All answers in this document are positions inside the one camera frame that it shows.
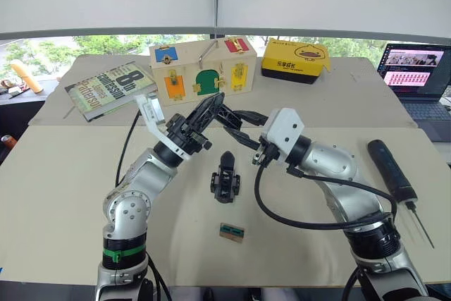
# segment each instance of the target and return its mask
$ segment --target orange object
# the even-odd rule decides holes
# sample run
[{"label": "orange object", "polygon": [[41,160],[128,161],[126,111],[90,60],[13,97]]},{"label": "orange object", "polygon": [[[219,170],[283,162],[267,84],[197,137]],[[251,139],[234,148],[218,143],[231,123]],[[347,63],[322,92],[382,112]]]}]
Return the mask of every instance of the orange object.
[{"label": "orange object", "polygon": [[11,67],[34,93],[42,92],[44,88],[37,82],[30,69],[22,61],[18,59],[12,60]]},{"label": "orange object", "polygon": [[173,84],[173,79],[170,77],[165,77],[164,82],[166,84],[166,89],[168,90],[169,98],[181,100],[186,95],[185,87],[183,86],[183,77],[177,75],[175,78],[177,80],[176,84]]},{"label": "orange object", "polygon": [[3,137],[1,137],[1,141],[9,149],[13,149],[13,147],[17,144],[17,140],[11,137],[10,135],[4,135]]}]

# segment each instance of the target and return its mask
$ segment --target yellow cardboard box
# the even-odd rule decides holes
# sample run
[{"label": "yellow cardboard box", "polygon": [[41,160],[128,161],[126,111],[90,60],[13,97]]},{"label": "yellow cardboard box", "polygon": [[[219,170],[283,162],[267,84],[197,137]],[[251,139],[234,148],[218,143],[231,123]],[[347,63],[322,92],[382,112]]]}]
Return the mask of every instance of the yellow cardboard box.
[{"label": "yellow cardboard box", "polygon": [[330,71],[329,53],[324,45],[270,39],[261,62],[261,74],[313,84],[323,67]]}]

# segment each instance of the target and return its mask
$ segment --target wooden box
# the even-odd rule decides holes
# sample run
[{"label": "wooden box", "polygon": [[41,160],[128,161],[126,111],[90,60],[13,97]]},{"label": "wooden box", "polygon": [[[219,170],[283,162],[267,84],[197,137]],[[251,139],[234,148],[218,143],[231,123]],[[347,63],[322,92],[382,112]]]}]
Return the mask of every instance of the wooden box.
[{"label": "wooden box", "polygon": [[213,93],[250,92],[257,53],[246,37],[152,46],[150,66],[163,105],[199,101]]}]

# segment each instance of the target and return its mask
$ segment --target laptop keyboard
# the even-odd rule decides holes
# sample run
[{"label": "laptop keyboard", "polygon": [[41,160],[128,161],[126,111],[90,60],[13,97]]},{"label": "laptop keyboard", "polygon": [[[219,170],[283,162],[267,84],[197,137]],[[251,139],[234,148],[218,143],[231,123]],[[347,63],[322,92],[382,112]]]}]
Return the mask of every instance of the laptop keyboard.
[{"label": "laptop keyboard", "polygon": [[414,120],[450,120],[451,115],[442,104],[420,104],[414,102],[403,102],[407,112]]}]

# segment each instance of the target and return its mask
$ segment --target beige table surface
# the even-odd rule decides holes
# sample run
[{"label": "beige table surface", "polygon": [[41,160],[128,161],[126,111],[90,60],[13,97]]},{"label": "beige table surface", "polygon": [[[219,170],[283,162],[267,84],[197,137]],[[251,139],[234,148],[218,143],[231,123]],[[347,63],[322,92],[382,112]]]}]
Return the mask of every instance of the beige table surface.
[{"label": "beige table surface", "polygon": [[[30,125],[130,125],[137,110],[134,103],[88,123],[73,108],[64,90],[65,86],[129,61],[149,65],[148,56],[78,57]],[[366,58],[331,58],[331,72],[325,72],[313,85],[265,78],[260,63],[258,58],[252,91],[226,97],[231,109],[269,115],[274,108],[292,107],[308,127],[416,127]],[[186,116],[196,105],[189,102],[167,106],[163,112],[166,118],[174,113]]]},{"label": "beige table surface", "polygon": [[[260,128],[245,128],[256,138]],[[128,127],[30,126],[0,166],[0,279],[88,284],[101,260],[101,205],[113,187]],[[426,282],[451,280],[451,171],[426,135],[413,128],[309,128],[306,136],[336,143],[356,154],[370,184],[385,190],[366,143],[381,138],[419,196],[418,213],[433,250],[413,216],[400,207],[397,227]],[[159,195],[149,222],[147,248],[170,285],[344,285],[355,267],[341,231],[291,228],[258,208],[252,151],[222,129],[208,128],[209,151],[179,167]],[[155,143],[137,127],[125,155],[127,168]],[[230,150],[241,175],[240,194],[220,204],[210,193],[211,172]],[[333,221],[313,182],[285,174],[271,164],[261,182],[262,197],[288,218]],[[218,236],[221,222],[245,228],[243,243]]]}]

